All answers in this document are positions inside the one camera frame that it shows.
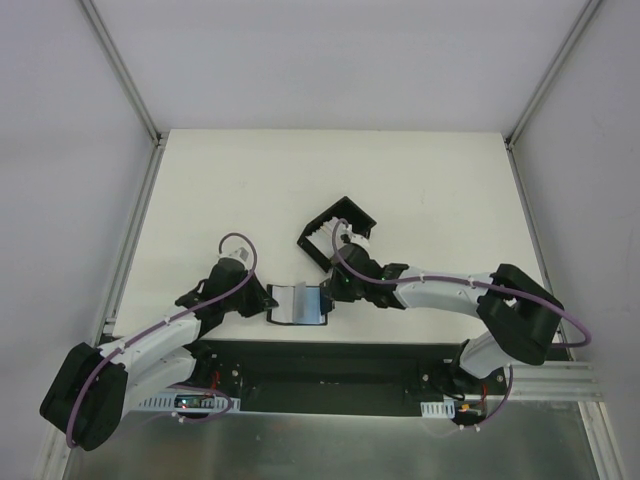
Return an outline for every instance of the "white table surface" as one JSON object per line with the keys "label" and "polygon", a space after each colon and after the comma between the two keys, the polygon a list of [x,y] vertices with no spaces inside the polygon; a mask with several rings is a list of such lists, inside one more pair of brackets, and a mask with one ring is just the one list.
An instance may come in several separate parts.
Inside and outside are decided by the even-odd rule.
{"label": "white table surface", "polygon": [[[507,262],[541,280],[497,133],[173,130],[114,335],[161,318],[207,277],[229,231],[254,241],[263,285],[318,284],[326,274],[296,240],[344,195],[378,222],[370,252],[380,264],[478,273]],[[206,338],[458,343],[485,331],[459,314],[364,301],[337,304],[327,326],[282,327],[265,317],[229,314]]]}

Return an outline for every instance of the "wire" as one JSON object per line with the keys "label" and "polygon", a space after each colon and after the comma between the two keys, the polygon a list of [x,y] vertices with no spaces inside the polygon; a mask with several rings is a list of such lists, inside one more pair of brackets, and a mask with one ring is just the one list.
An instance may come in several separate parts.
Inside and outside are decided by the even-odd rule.
{"label": "wire", "polygon": [[551,345],[553,348],[584,347],[591,343],[591,332],[576,317],[571,315],[569,312],[557,307],[556,305],[549,302],[548,300],[545,300],[544,298],[538,297],[537,295],[532,295],[527,292],[522,292],[514,288],[503,287],[500,285],[493,285],[492,283],[476,282],[476,281],[473,281],[473,279],[451,277],[449,275],[422,275],[419,277],[397,278],[393,280],[378,280],[376,278],[367,277],[366,275],[363,275],[362,273],[355,270],[351,265],[349,265],[346,262],[346,260],[342,257],[342,255],[340,255],[340,251],[338,249],[337,237],[338,237],[338,228],[340,227],[341,224],[344,224],[348,227],[349,222],[347,222],[344,218],[341,218],[340,220],[338,220],[335,227],[333,228],[333,233],[331,235],[331,245],[333,246],[334,255],[338,259],[340,264],[349,273],[351,273],[353,276],[355,276],[356,278],[359,278],[364,282],[373,283],[375,285],[399,285],[403,283],[416,283],[416,282],[424,283],[427,281],[435,281],[435,282],[455,283],[458,285],[465,285],[469,287],[486,288],[487,290],[493,290],[494,292],[502,293],[512,297],[522,298],[524,300],[529,300],[531,302],[537,303],[538,305],[551,310],[556,315],[567,320],[571,325],[576,327],[580,331],[580,333],[582,333],[582,335],[584,336],[584,339],[582,341],[576,342],[576,343],[554,343]]}
{"label": "wire", "polygon": [[[238,237],[241,238],[242,240],[244,240],[247,245],[249,245],[249,248],[251,249],[251,253],[253,254],[253,264],[251,265],[251,268],[249,269],[249,272],[247,273],[247,276],[245,278],[242,279],[242,281],[240,283],[238,283],[238,285],[236,285],[235,287],[229,289],[227,292],[223,293],[222,295],[218,295],[217,297],[214,297],[210,300],[207,300],[206,302],[202,302],[199,303],[198,305],[196,305],[195,307],[189,308],[187,310],[183,310],[175,315],[173,315],[172,317],[169,318],[168,322],[160,321],[154,325],[152,325],[151,327],[143,330],[142,332],[138,333],[137,335],[133,336],[132,338],[130,338],[128,341],[125,342],[124,344],[124,349],[126,350],[127,348],[129,348],[131,345],[133,345],[134,343],[140,341],[141,339],[143,339],[144,337],[146,337],[147,335],[150,335],[151,333],[155,332],[156,330],[158,330],[159,328],[162,328],[163,326],[167,325],[167,323],[171,323],[174,322],[190,313],[193,313],[197,310],[200,310],[201,308],[207,307],[209,305],[212,305],[216,302],[219,302],[221,300],[224,300],[227,297],[230,297],[231,295],[233,295],[234,293],[236,293],[238,290],[240,290],[242,287],[244,287],[249,280],[251,280],[251,277],[254,275],[255,271],[256,271],[256,267],[258,266],[258,252],[256,251],[256,247],[253,244],[253,242],[251,240],[249,240],[249,238],[247,238],[245,235],[243,235],[242,233],[238,233],[238,232],[231,232],[231,233],[227,233],[224,237],[222,237],[220,239],[220,243],[218,243],[218,253],[222,253],[222,246],[224,245],[224,242],[227,241],[227,239],[231,238],[231,237]],[[114,357],[118,356],[119,354],[123,353],[124,350],[121,348],[116,348],[113,352],[111,352],[109,355],[107,355],[105,358],[102,359],[102,361],[93,369],[93,371],[89,374],[89,376],[87,377],[87,380],[84,382],[84,384],[82,385],[82,388],[80,389],[80,392],[78,393],[78,396],[76,398],[75,403],[73,404],[73,408],[71,409],[71,414],[69,415],[69,421],[67,422],[67,431],[66,431],[66,441],[67,441],[67,446],[69,448],[76,448],[78,445],[73,441],[73,429],[75,427],[76,424],[76,420],[78,418],[78,412],[80,410],[80,406],[82,405],[82,402],[84,401],[84,397],[87,395],[87,392],[89,391],[89,387],[91,386],[91,384],[94,382],[94,380],[98,377],[98,374],[102,371],[102,369],[108,365],[111,360],[114,359]],[[229,405],[231,405],[231,402],[229,400],[229,397],[226,397],[228,400]]]}

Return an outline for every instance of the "metal floor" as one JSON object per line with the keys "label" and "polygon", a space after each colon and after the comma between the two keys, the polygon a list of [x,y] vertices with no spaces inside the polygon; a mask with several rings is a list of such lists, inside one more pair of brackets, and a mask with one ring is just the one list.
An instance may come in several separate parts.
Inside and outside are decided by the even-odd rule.
{"label": "metal floor", "polygon": [[[153,414],[132,413],[118,435]],[[94,452],[67,480],[597,479],[577,404],[510,402],[481,431],[448,420],[230,414],[160,418]]]}

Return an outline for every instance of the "white wall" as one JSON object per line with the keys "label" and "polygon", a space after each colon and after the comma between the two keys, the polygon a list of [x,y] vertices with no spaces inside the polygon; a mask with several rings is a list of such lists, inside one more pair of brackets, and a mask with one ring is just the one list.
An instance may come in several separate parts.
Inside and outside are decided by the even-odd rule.
{"label": "white wall", "polygon": [[640,478],[640,2],[610,0],[516,148],[552,285]]}
{"label": "white wall", "polygon": [[0,476],[27,479],[151,150],[75,2],[5,2],[0,79]]}
{"label": "white wall", "polygon": [[501,131],[585,0],[96,0],[162,130]]}

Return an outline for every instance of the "metal frame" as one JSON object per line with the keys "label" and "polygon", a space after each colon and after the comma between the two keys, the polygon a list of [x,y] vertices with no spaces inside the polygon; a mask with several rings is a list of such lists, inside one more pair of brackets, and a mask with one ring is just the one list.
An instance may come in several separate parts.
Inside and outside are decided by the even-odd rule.
{"label": "metal frame", "polygon": [[136,203],[130,215],[127,233],[119,250],[109,292],[98,310],[100,316],[96,320],[96,329],[92,336],[94,344],[99,343],[103,333],[109,333],[105,332],[105,326],[115,322],[115,317],[118,313],[122,296],[124,295],[129,270],[131,269],[131,262],[133,262],[133,255],[140,238],[144,218],[147,214],[149,202],[151,201],[151,192],[153,191],[153,186],[155,185],[156,177],[160,170],[160,163],[162,162],[162,155],[164,154],[167,138],[167,135],[161,134],[159,143],[154,146],[151,152],[151,158],[142,183],[140,184]]}
{"label": "metal frame", "polygon": [[[111,288],[105,298],[104,304],[100,308],[100,318],[97,319],[96,332],[93,337],[97,343],[103,331],[105,331],[105,328],[106,331],[112,328],[112,321],[114,320],[122,299],[127,275],[144,222],[144,216],[149,205],[167,136],[158,130],[94,1],[75,0],[75,2],[88,21],[98,44],[105,54],[106,60],[122,87],[124,95],[130,102],[154,144],[153,154],[149,161],[144,180],[140,186],[135,208],[131,214],[130,225],[119,252]],[[543,272],[544,284],[549,290],[551,290],[551,283],[544,264],[535,220],[529,208],[526,191],[518,172],[517,162],[513,157],[512,150],[513,146],[521,138],[531,117],[546,98],[546,94],[553,86],[563,65],[566,63],[569,55],[573,52],[575,46],[593,21],[603,3],[604,0],[586,1],[578,18],[572,25],[549,67],[544,72],[542,79],[538,83],[505,142],[509,154],[509,161],[511,162],[514,172],[514,179],[522,200],[525,217],[534,244],[536,257]],[[519,400],[578,401],[600,478],[603,480],[624,478],[625,475],[621,457],[611,433],[606,407],[600,401],[602,394],[597,382],[593,378],[591,367],[588,366],[588,364],[577,362],[554,362],[535,369],[527,366],[515,366],[514,368],[516,373],[514,376],[513,395]],[[578,388],[579,394],[576,393],[575,387]],[[45,448],[41,454],[36,478],[47,480],[62,478],[64,466],[68,458],[69,450],[64,443],[64,435],[51,427],[47,435]]]}
{"label": "metal frame", "polygon": [[109,33],[100,12],[93,3],[93,0],[76,0],[76,3],[89,23],[91,30],[93,30],[96,40],[104,52],[107,62],[113,70],[113,74],[118,79],[118,83],[120,83],[120,86],[122,87],[122,92],[125,97],[127,97],[127,100],[129,100],[129,103],[136,112],[142,126],[147,131],[147,134],[154,145],[159,144],[160,132],[158,131],[158,127],[153,121],[153,118],[151,118],[151,114],[149,113],[144,100],[142,100],[142,96],[140,95],[136,84],[133,82],[133,78],[122,60],[122,57],[111,38],[111,34]]}
{"label": "metal frame", "polygon": [[547,70],[542,75],[540,82],[538,82],[538,85],[529,98],[524,111],[518,118],[515,127],[511,133],[507,135],[507,145],[509,149],[512,149],[522,136],[522,133],[529,124],[529,120],[531,120],[535,111],[546,98],[546,95],[553,86],[554,81],[558,78],[562,67],[567,62],[569,55],[574,51],[576,45],[584,35],[587,27],[591,25],[591,22],[603,3],[604,0],[587,0],[585,3],[584,7],[578,14],[578,18],[576,18],[573,25],[571,25],[569,33],[567,33],[567,36],[562,41],[560,48],[547,67]]}

